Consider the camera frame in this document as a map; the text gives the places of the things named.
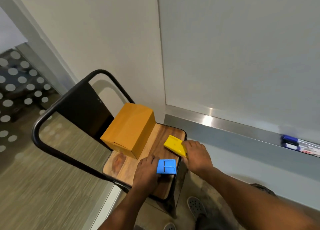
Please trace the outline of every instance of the wood grain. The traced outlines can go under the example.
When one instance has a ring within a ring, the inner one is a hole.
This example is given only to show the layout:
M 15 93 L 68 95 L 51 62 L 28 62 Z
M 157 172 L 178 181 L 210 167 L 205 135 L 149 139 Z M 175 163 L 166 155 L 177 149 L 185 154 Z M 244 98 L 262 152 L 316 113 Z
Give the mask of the wood grain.
M 132 186 L 139 161 L 150 154 L 160 159 L 175 159 L 178 164 L 179 157 L 163 146 L 169 135 L 184 140 L 186 133 L 181 129 L 156 124 L 138 160 L 113 151 L 103 167 L 103 173 Z M 162 175 L 154 195 L 161 199 L 167 198 L 172 179 L 172 175 Z

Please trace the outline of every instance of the yellow plastic block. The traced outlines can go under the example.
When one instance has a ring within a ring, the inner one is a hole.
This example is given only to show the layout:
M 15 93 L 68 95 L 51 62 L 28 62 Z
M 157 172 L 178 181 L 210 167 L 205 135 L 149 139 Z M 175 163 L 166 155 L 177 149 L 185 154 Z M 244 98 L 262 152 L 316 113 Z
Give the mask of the yellow plastic block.
M 183 156 L 183 157 L 187 157 L 186 156 L 186 149 L 181 145 L 182 140 L 169 135 L 168 139 L 166 140 L 166 142 L 164 143 L 164 146 L 168 149 L 170 149 L 171 151 L 173 151 L 174 153 L 178 154 L 179 156 Z

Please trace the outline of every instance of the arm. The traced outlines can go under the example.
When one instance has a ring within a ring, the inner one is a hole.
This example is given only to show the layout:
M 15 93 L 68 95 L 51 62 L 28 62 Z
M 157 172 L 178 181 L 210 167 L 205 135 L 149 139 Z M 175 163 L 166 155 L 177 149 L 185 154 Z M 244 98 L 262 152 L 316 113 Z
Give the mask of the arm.
M 142 204 L 158 185 L 158 162 L 159 158 L 154 155 L 149 155 L 147 158 L 140 160 L 134 174 L 132 189 L 98 230 L 127 230 L 134 228 L 134 223 Z
M 212 165 L 204 145 L 183 142 L 187 168 L 212 185 L 230 206 L 234 216 L 248 230 L 320 230 L 313 220 L 278 198 L 236 180 Z

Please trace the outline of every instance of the cardboard box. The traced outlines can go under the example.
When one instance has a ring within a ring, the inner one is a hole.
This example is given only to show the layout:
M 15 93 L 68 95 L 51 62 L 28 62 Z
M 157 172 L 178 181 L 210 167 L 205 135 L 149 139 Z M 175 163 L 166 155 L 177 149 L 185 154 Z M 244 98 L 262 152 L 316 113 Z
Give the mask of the cardboard box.
M 138 159 L 156 124 L 153 110 L 126 103 L 101 136 L 112 150 Z

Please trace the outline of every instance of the forearm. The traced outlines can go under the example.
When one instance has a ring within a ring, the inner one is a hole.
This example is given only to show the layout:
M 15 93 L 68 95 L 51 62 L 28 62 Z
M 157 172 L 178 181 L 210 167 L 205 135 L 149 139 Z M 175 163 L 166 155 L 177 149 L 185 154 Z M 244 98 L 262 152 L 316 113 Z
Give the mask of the forearm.
M 98 230 L 133 229 L 138 212 L 146 198 L 147 196 L 138 190 L 131 189 Z
M 204 180 L 222 195 L 248 230 L 318 229 L 310 218 L 278 198 L 225 175 L 216 168 L 210 169 Z

